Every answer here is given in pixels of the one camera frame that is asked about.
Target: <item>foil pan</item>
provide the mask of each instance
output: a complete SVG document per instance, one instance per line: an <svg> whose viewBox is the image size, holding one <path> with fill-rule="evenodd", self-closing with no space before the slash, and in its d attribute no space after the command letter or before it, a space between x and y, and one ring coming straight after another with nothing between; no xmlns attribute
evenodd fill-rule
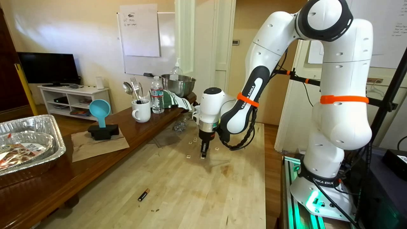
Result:
<svg viewBox="0 0 407 229"><path fill-rule="evenodd" d="M59 128L51 114L31 116L0 123L0 135L12 136L19 132L35 132L38 136L51 135L51 145L33 160L0 170L0 188L42 174L66 151Z"/></svg>

